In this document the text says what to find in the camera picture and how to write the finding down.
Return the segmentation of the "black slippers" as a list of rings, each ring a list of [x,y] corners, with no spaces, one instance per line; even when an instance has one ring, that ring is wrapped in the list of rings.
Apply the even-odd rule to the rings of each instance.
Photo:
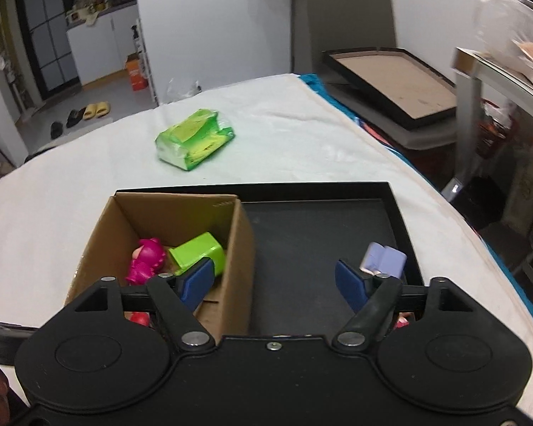
[[[70,129],[79,124],[84,117],[85,108],[79,110],[72,110],[66,119],[65,124],[60,121],[54,121],[50,127],[50,137],[52,140],[62,136],[65,129]]]

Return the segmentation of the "black framed board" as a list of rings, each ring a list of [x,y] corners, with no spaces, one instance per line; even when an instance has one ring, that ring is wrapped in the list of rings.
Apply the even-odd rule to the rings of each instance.
[[[446,76],[401,48],[359,48],[322,53],[373,108],[413,131],[456,116],[456,87]]]

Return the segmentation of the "green toy cabinet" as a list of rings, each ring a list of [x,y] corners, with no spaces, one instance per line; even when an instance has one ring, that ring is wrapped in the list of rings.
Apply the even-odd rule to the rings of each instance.
[[[177,247],[169,248],[168,253],[174,265],[177,266],[176,275],[183,274],[204,257],[214,262],[215,276],[221,275],[225,268],[225,250],[209,232],[194,237]]]

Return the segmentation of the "white kitchen cabinet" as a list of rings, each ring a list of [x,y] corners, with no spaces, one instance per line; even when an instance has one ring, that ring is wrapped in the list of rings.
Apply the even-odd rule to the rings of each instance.
[[[85,86],[125,69],[135,52],[133,27],[139,19],[138,5],[98,16],[93,25],[69,28],[68,41],[81,85]]]

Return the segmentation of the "green tissue pack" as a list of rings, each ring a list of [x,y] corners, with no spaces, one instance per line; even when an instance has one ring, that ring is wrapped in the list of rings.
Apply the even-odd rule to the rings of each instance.
[[[199,109],[182,122],[158,134],[157,157],[191,171],[235,138],[235,131],[219,111]]]

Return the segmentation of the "orange box on floor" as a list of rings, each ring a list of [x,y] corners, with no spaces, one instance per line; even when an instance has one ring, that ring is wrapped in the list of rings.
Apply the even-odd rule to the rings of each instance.
[[[134,53],[128,55],[125,65],[133,91],[142,91],[147,88],[148,79],[146,77],[143,62],[138,54]]]

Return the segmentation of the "pink hooded doll figurine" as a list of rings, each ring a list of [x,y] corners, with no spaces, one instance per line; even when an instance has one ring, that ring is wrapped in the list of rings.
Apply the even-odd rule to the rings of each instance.
[[[141,239],[139,247],[131,254],[131,263],[126,281],[131,286],[142,286],[163,270],[166,250],[156,237]]]

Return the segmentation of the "brown cardboard box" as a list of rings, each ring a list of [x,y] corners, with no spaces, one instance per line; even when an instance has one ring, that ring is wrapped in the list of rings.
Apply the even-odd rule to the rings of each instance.
[[[249,328],[255,242],[242,202],[233,194],[119,192],[108,199],[81,256],[67,299],[113,276],[127,284],[133,259],[160,245],[163,271],[185,273],[208,257],[215,282],[195,316],[214,336],[245,335]]]

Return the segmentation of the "clear plastic bag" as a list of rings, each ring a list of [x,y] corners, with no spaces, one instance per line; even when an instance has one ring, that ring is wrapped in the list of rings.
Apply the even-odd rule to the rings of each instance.
[[[474,24],[484,51],[533,84],[533,10],[518,0],[478,0]]]

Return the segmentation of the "purple toy armchair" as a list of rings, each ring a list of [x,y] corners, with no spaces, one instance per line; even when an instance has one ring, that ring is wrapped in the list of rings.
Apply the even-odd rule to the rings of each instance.
[[[393,247],[372,242],[360,263],[360,270],[368,274],[384,274],[402,278],[406,255]]]

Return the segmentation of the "yellow slippers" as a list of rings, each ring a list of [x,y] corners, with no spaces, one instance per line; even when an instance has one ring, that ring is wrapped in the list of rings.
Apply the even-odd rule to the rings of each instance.
[[[107,101],[89,104],[84,109],[83,120],[103,118],[111,111],[111,105]]]

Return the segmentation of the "white metal side table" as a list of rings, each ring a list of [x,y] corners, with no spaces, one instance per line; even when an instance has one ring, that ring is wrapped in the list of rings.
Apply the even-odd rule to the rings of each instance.
[[[498,141],[515,130],[511,116],[519,109],[533,118],[533,84],[498,64],[489,55],[457,47],[452,58],[456,74],[456,165],[442,190],[451,202],[469,183],[480,159],[497,152]]]

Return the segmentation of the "black shallow tray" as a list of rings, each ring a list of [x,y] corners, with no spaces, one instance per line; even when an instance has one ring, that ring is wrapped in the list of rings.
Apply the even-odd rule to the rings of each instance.
[[[372,243],[398,249],[404,281],[422,282],[399,207],[386,183],[272,183],[120,190],[99,271],[123,280],[144,237],[177,246],[212,234],[234,263],[199,307],[225,335],[332,335],[351,311],[334,279]]]

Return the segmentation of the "red small figurine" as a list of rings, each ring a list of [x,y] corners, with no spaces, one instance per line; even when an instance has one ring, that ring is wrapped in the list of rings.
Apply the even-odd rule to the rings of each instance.
[[[129,320],[144,327],[151,326],[151,317],[147,312],[131,312]]]

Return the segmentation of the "brown-haired girl figurine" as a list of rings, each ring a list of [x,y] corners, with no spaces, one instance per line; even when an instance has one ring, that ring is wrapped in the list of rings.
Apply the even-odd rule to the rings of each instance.
[[[397,322],[395,322],[394,329],[404,328],[416,320],[413,312],[401,312]]]

